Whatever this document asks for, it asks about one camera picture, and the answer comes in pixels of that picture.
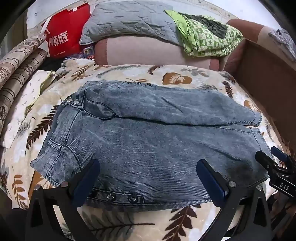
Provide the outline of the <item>striped floral folded quilt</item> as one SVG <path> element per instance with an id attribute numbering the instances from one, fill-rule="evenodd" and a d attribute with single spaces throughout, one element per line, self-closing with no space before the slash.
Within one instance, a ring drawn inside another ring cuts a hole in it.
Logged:
<path id="1" fill-rule="evenodd" d="M 26 39 L 1 60 L 1 128 L 20 89 L 45 61 L 48 53 L 39 47 L 45 40 L 46 35 Z"/>

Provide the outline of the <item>blue acid-wash denim pants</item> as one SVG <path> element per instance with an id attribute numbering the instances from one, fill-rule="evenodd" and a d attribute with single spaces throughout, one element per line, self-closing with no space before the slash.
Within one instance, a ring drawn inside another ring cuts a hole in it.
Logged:
<path id="1" fill-rule="evenodd" d="M 31 166 L 58 186 L 95 159 L 89 206 L 177 209 L 210 201 L 196 173 L 201 159 L 239 186 L 268 178 L 255 159 L 269 154 L 260 123 L 215 90 L 89 81 L 57 107 Z"/>

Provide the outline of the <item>cream leaf-print fleece blanket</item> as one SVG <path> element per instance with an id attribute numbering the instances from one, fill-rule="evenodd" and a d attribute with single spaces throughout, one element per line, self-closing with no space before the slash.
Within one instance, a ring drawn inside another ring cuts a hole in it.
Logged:
<path id="1" fill-rule="evenodd" d="M 34 187 L 50 183 L 31 166 L 40 151 L 56 109 L 85 82 L 119 80 L 167 87 L 217 90 L 238 104 L 261 113 L 259 130 L 268 146 L 282 148 L 271 118 L 227 72 L 184 65 L 97 65 L 92 60 L 66 60 L 53 82 L 42 92 L 9 149 L 1 146 L 1 210 L 26 209 Z M 219 209 L 211 202 L 155 212 L 123 214 L 88 206 L 79 208 L 92 233 L 100 240 L 198 240 Z"/>

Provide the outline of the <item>green patterned folded blanket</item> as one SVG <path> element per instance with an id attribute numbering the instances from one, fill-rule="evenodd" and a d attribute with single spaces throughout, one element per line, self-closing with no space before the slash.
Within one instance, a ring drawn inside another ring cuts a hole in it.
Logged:
<path id="1" fill-rule="evenodd" d="M 176 24 L 184 52 L 190 57 L 224 57 L 243 40 L 238 29 L 210 16 L 165 12 Z"/>

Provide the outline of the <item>colourful snack packet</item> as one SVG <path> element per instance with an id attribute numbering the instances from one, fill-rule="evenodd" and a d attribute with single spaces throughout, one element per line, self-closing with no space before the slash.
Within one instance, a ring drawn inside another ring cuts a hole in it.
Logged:
<path id="1" fill-rule="evenodd" d="M 67 56 L 65 59 L 75 59 L 75 58 L 93 60 L 94 59 L 94 48 L 92 46 L 84 48 L 81 52 Z"/>

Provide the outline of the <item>red paper shopping bag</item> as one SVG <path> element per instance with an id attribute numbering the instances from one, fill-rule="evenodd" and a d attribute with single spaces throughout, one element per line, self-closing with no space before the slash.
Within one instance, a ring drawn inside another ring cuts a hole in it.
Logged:
<path id="1" fill-rule="evenodd" d="M 59 59 L 81 52 L 79 41 L 83 26 L 89 17 L 88 3 L 53 15 L 45 30 L 49 56 Z"/>

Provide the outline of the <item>brown cardboard box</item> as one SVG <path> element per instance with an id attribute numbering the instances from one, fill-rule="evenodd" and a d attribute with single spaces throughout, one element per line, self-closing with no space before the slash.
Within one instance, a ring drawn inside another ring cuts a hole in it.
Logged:
<path id="1" fill-rule="evenodd" d="M 234 78 L 261 104 L 285 144 L 295 152 L 295 70 L 248 41 Z"/>

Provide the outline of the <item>grey quilted pillow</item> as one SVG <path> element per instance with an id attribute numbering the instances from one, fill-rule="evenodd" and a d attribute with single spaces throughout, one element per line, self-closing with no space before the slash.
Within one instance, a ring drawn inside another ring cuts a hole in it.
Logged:
<path id="1" fill-rule="evenodd" d="M 172 9 L 172 6 L 157 1 L 99 3 L 83 26 L 79 44 L 89 45 L 119 35 L 137 35 L 181 46 L 177 26 L 165 12 Z"/>

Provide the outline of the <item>pink and maroon bolster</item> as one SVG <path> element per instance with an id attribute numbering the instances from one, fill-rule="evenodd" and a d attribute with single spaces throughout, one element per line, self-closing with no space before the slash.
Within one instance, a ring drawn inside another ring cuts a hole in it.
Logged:
<path id="1" fill-rule="evenodd" d="M 235 69 L 247 44 L 260 44 L 268 35 L 269 28 L 254 22 L 231 19 L 227 24 L 243 33 L 244 40 L 226 57 L 189 57 L 180 46 L 152 37 L 119 36 L 105 38 L 94 46 L 94 59 L 98 65 L 189 65 L 210 70 Z"/>

